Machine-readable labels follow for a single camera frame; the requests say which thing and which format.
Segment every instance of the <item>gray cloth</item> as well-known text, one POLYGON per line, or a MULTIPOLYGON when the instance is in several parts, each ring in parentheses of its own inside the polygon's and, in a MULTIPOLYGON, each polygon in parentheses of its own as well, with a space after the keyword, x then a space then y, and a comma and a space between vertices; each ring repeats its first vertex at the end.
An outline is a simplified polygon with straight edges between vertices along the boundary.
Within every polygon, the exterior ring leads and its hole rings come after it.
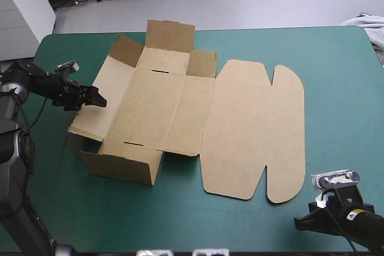
POLYGON ((384 66, 384 17, 363 16, 347 20, 340 25, 360 26, 366 31, 380 62, 384 66))

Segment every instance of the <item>unfolded cardboard box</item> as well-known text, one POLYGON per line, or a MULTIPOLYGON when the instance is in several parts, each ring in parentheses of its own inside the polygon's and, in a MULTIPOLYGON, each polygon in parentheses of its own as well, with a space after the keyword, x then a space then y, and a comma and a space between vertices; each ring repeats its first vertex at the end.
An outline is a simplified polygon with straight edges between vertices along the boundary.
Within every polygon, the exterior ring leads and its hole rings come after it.
POLYGON ((265 167, 268 197, 283 202, 304 181, 304 89, 278 66, 193 50, 194 26, 148 21, 145 46, 120 35, 94 86, 106 108, 84 106, 70 132, 102 141, 83 153, 90 174, 153 185, 163 152, 200 154, 206 191, 252 197, 265 167))

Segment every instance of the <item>cardboard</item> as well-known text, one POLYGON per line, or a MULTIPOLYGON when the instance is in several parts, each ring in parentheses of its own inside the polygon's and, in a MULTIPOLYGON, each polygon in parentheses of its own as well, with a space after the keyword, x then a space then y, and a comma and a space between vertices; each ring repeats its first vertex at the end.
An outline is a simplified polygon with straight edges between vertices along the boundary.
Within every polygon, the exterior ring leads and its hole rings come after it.
POLYGON ((94 82, 107 107, 82 107, 69 128, 103 142, 83 152, 91 174, 153 185, 163 151, 200 152, 217 60, 193 41, 193 25, 154 20, 145 47, 116 39, 94 82))
POLYGON ((267 167, 274 203, 294 197, 305 176, 304 88, 288 68, 273 85, 261 63, 229 61, 218 75, 200 152, 207 192, 250 199, 267 167))
POLYGON ((267 167, 279 203, 304 180, 304 90, 277 66, 193 50, 194 26, 148 21, 145 46, 120 35, 94 85, 106 108, 84 106, 70 132, 103 142, 83 152, 90 174, 153 185, 163 152, 200 154, 206 191, 249 199, 267 167))

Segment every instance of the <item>teal tabletop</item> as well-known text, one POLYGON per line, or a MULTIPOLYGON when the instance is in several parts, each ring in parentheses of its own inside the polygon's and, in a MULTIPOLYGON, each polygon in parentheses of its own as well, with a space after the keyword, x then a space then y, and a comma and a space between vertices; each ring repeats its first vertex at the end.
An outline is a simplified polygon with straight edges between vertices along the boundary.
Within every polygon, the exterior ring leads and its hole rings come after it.
MULTIPOLYGON (((91 85, 116 33, 50 35, 35 63, 53 72, 75 60, 71 77, 91 85)), ((144 43, 145 33, 126 33, 144 43)), ((318 191, 311 174, 352 169, 376 213, 384 214, 384 71, 364 30, 357 27, 198 31, 195 48, 265 64, 269 77, 283 64, 305 88, 306 176, 301 192, 283 204, 266 198, 266 175, 242 201, 203 190, 199 157, 165 154, 155 186, 90 176, 80 151, 99 143, 67 132, 76 112, 46 106, 32 130, 36 171, 29 195, 59 243, 79 251, 229 248, 231 251, 350 251, 345 239, 295 229, 318 191)), ((33 120, 44 99, 30 95, 33 120)), ((0 251, 17 246, 0 227, 0 251)))

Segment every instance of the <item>gray floor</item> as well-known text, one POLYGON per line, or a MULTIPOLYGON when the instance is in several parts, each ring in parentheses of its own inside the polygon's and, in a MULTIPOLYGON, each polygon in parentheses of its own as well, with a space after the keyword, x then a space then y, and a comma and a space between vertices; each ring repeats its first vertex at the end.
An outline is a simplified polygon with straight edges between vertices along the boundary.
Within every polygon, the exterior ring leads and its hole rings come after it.
POLYGON ((55 33, 144 31, 147 19, 177 20, 198 30, 332 26, 384 0, 103 0, 57 12, 55 33))

